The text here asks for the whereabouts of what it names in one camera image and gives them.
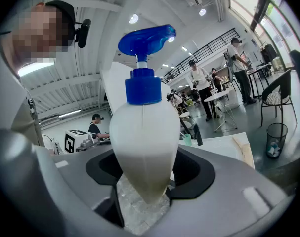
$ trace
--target blue bottle cap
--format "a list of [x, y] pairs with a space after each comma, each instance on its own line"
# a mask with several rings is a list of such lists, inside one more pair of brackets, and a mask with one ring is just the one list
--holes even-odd
[[[146, 57], [160, 51], [165, 41], [174, 36], [176, 30], [171, 25], [142, 29], [123, 36], [118, 49], [126, 55], [136, 56], [137, 64], [144, 66]], [[147, 67], [134, 69], [130, 75], [131, 78], [126, 80], [128, 103], [144, 105], [161, 101], [161, 80], [154, 77], [153, 69]]]

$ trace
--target black metal railing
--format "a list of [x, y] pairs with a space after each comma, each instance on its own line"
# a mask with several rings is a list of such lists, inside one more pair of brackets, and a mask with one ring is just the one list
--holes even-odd
[[220, 48], [226, 46], [231, 42], [233, 37], [239, 38], [240, 35], [235, 31], [234, 28], [225, 32], [224, 34], [220, 35], [218, 38], [214, 39], [213, 41], [209, 42], [207, 45], [203, 46], [196, 52], [194, 52], [191, 56], [187, 57], [174, 69], [169, 71], [166, 75], [161, 78], [163, 83], [167, 83], [170, 80], [174, 79], [175, 77], [179, 76], [184, 71], [190, 69], [188, 65], [189, 60], [201, 61], [202, 59], [206, 58], [207, 56], [211, 55], [212, 53], [218, 51]]

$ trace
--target neck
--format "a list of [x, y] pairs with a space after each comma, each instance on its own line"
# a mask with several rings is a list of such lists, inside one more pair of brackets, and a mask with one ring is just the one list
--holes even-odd
[[17, 45], [15, 45], [13, 33], [9, 33], [1, 40], [1, 46], [10, 68], [18, 74], [19, 69], [25, 65], [25, 62], [18, 52]]

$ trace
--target soap dispenser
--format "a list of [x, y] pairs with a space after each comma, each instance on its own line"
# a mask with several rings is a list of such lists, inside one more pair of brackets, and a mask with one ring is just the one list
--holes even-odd
[[119, 50], [136, 57], [125, 81], [127, 102], [110, 122], [111, 144], [123, 173], [147, 204], [157, 203], [170, 181], [180, 133], [178, 113], [161, 95], [161, 80], [147, 68], [147, 56], [176, 36], [171, 25], [123, 36]]

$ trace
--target green cup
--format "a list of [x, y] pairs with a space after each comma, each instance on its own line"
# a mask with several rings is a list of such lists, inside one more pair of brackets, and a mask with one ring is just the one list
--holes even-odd
[[191, 136], [190, 134], [185, 134], [185, 136], [183, 136], [183, 140], [185, 141], [185, 145], [187, 146], [192, 146], [192, 142], [191, 142]]

